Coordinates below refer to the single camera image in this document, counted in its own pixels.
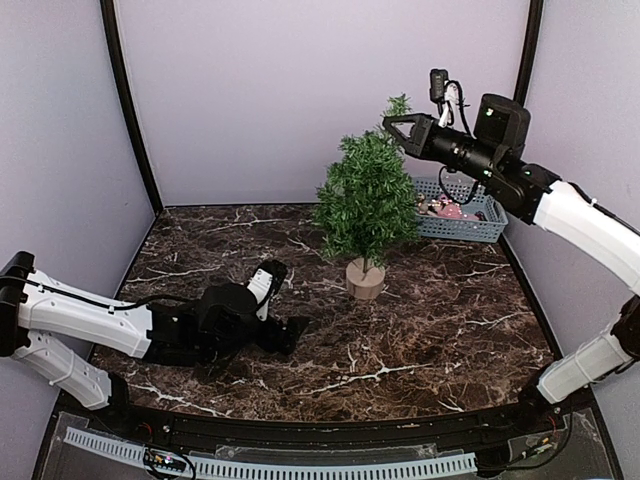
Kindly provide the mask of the small green christmas tree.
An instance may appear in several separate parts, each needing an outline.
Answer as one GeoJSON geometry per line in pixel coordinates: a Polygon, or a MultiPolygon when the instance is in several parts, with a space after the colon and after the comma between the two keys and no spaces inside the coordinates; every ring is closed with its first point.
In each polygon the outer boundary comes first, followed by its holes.
{"type": "Polygon", "coordinates": [[[341,138],[341,159],[317,189],[314,224],[327,258],[344,257],[346,289],[374,300],[385,282],[386,254],[419,239],[416,191],[398,143],[381,123],[341,138]]]}

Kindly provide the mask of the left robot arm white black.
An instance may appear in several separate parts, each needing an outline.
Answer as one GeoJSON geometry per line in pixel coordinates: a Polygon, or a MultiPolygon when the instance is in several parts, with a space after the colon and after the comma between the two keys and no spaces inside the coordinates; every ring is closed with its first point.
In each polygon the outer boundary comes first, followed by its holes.
{"type": "Polygon", "coordinates": [[[20,251],[1,269],[1,354],[30,366],[85,409],[101,411],[120,436],[141,427],[126,381],[81,359],[60,335],[151,364],[220,368],[251,344],[289,355],[309,324],[306,317],[281,321],[270,314],[287,275],[275,259],[260,263],[248,281],[210,286],[196,299],[156,294],[134,302],[62,284],[34,260],[20,251]]]}

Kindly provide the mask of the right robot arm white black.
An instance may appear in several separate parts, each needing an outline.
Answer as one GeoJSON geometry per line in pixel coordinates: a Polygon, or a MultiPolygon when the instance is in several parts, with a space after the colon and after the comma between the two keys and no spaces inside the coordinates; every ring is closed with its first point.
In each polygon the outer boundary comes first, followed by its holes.
{"type": "Polygon", "coordinates": [[[496,94],[482,97],[471,134],[424,113],[383,120],[405,154],[473,178],[511,215],[576,246],[634,294],[615,322],[521,391],[522,403],[510,413],[511,426],[521,434],[547,420],[549,405],[639,360],[639,232],[576,184],[522,160],[530,120],[523,106],[496,94]]]}

